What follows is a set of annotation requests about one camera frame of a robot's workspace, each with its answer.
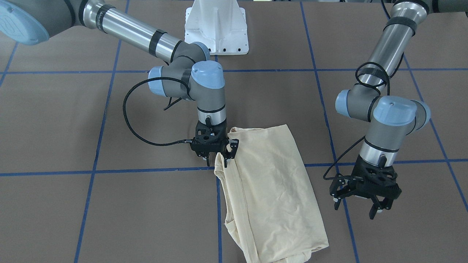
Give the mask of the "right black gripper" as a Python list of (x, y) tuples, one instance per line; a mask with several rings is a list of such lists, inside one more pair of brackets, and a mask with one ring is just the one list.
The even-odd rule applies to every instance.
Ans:
[(192, 151), (202, 155), (206, 166), (211, 166), (210, 152), (221, 153), (224, 159), (224, 168), (227, 168), (228, 160), (234, 159), (239, 146), (239, 139), (228, 139), (227, 120), (218, 125), (207, 126), (198, 121), (196, 134), (190, 143)]

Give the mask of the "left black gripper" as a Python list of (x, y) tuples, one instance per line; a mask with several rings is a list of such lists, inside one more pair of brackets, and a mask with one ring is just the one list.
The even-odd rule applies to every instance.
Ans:
[(397, 173), (393, 166), (378, 167), (367, 163), (358, 156), (351, 175), (335, 175), (332, 179), (329, 193), (335, 202), (337, 211), (341, 201), (357, 192), (363, 198), (370, 198), (373, 205), (369, 211), (369, 218), (373, 220), (379, 211), (390, 210), (392, 200), (397, 199), (402, 190), (396, 183)]

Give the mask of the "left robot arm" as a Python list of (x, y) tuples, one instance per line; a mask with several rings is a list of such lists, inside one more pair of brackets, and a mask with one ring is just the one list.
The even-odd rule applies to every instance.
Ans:
[(382, 35), (367, 62), (355, 72), (352, 89), (341, 91), (335, 109), (348, 118), (370, 124), (350, 175), (337, 173), (331, 180), (329, 194), (337, 210), (349, 196), (370, 199), (369, 218), (390, 210), (401, 188), (393, 168), (407, 135), (422, 129), (431, 119), (426, 103), (390, 94), (390, 80), (399, 68), (404, 50), (418, 25), (429, 14), (467, 12), (466, 0), (396, 0)]

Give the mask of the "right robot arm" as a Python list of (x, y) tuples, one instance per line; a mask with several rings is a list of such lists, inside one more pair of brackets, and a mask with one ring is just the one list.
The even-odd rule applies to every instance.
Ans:
[[(238, 139), (227, 135), (224, 71), (210, 59), (200, 42), (186, 43), (162, 29), (124, 13), (104, 0), (2, 0), (1, 32), (24, 45), (37, 45), (74, 26), (97, 29), (164, 61), (150, 70), (148, 79), (135, 84), (124, 97), (122, 112), (127, 127), (139, 140), (155, 146), (189, 144), (197, 156), (227, 167), (239, 147)], [(132, 128), (127, 117), (127, 100), (136, 88), (147, 83), (159, 96), (196, 102), (198, 122), (192, 139), (155, 143)]]

